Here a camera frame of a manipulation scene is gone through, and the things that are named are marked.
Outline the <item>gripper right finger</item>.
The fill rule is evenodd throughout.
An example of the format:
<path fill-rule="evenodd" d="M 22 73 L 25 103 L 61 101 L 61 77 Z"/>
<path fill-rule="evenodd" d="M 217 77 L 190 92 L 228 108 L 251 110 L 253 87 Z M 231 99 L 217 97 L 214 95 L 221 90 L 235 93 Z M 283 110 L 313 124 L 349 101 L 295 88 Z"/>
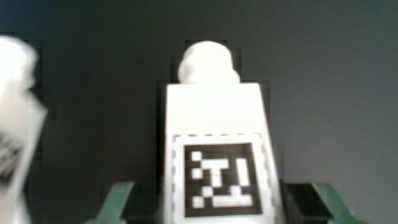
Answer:
<path fill-rule="evenodd" d="M 329 183 L 285 183 L 283 199 L 286 224 L 368 224 Z"/>

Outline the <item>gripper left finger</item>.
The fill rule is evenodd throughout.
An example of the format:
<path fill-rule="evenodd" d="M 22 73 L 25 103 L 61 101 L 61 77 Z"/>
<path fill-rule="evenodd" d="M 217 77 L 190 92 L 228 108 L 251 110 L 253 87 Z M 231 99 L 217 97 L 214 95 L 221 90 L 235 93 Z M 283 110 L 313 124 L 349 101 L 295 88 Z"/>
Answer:
<path fill-rule="evenodd" d="M 134 182 L 118 182 L 112 185 L 98 215 L 87 221 L 87 224 L 128 224 L 126 219 L 123 218 L 123 212 L 134 186 Z"/>

